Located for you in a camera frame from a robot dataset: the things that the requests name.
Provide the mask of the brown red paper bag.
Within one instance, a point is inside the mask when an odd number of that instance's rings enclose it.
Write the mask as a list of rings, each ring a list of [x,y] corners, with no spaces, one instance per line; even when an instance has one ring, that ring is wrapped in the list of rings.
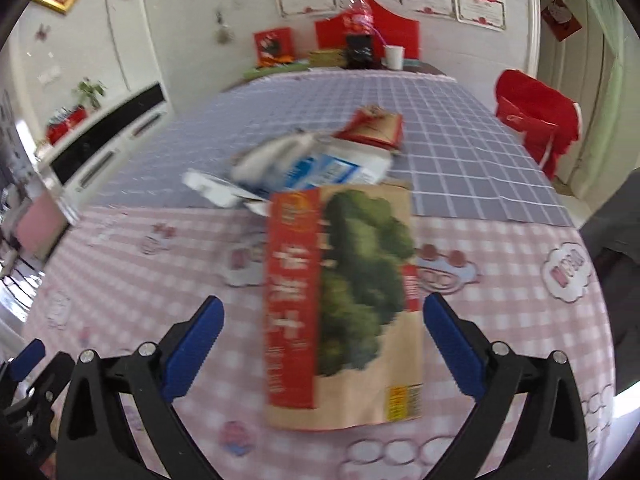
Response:
[[[298,431],[421,415],[411,196],[326,185],[273,196],[265,252],[266,419]]]

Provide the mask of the blue white carton box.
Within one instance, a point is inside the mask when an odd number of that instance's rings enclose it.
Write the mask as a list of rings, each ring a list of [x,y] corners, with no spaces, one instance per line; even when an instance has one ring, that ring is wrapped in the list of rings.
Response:
[[[190,169],[183,174],[182,183],[218,208],[244,206],[265,217],[274,193],[306,191],[323,185],[378,184],[385,179],[392,162],[392,153],[382,148],[318,133],[306,155],[281,177],[270,174],[258,188],[234,183],[229,176],[231,165],[224,178]]]

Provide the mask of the pink blanket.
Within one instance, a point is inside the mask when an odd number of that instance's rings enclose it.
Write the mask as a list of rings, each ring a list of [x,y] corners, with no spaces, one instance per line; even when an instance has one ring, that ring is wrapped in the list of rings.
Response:
[[[21,216],[14,229],[14,235],[25,252],[44,261],[67,226],[67,219],[56,201],[49,193],[44,192]]]

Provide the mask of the purple grid tablecloth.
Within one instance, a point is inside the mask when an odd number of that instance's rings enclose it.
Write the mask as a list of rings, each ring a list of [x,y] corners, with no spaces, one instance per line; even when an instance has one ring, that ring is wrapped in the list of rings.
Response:
[[[349,142],[390,158],[419,216],[568,226],[549,180],[514,134],[447,76],[322,70],[264,78],[157,133],[93,196],[98,206],[199,207],[183,176],[229,179],[240,162],[309,166]]]

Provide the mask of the white sideboard cabinet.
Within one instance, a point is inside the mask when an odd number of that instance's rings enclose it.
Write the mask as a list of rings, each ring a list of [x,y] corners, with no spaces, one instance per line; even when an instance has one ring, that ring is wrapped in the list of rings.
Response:
[[[173,114],[164,86],[154,81],[101,108],[63,136],[38,162],[38,174],[54,198],[78,210]]]

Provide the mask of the red gift box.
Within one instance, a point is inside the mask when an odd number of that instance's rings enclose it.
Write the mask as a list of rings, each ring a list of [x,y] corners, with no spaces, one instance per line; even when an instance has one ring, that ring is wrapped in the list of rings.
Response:
[[[72,108],[61,108],[48,121],[46,138],[51,145],[55,145],[63,136],[76,128],[88,117],[86,108],[76,105]]]

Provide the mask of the red paper fan ornament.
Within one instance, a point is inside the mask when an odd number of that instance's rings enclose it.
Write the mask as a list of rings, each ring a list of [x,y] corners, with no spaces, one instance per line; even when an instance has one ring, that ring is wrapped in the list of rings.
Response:
[[[400,151],[404,136],[404,118],[377,105],[359,107],[348,124],[333,136],[396,153]]]

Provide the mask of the potted green plant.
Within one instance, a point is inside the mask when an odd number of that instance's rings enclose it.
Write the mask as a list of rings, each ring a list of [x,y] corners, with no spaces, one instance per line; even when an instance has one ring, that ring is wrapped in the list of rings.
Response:
[[[102,107],[101,100],[106,93],[106,87],[99,80],[91,80],[88,77],[82,78],[73,90],[77,105],[89,107],[92,110],[99,110]]]

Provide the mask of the white paper cup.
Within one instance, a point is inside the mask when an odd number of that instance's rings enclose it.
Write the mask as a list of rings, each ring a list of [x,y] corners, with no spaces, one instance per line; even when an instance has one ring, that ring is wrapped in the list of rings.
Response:
[[[388,70],[401,72],[404,69],[405,48],[401,46],[390,46],[386,44],[384,47],[384,65]]]

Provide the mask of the cola bottle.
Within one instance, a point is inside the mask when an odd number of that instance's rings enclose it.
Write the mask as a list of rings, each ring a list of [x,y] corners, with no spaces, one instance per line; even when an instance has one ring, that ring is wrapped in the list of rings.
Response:
[[[343,12],[347,67],[368,70],[373,58],[373,14],[368,0],[349,0]]]

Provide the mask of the red photo card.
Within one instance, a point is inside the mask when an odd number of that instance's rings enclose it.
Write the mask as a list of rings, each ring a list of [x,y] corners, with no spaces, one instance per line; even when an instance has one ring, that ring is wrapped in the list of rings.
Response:
[[[289,27],[255,32],[254,43],[259,67],[290,64],[295,61],[292,30]]]

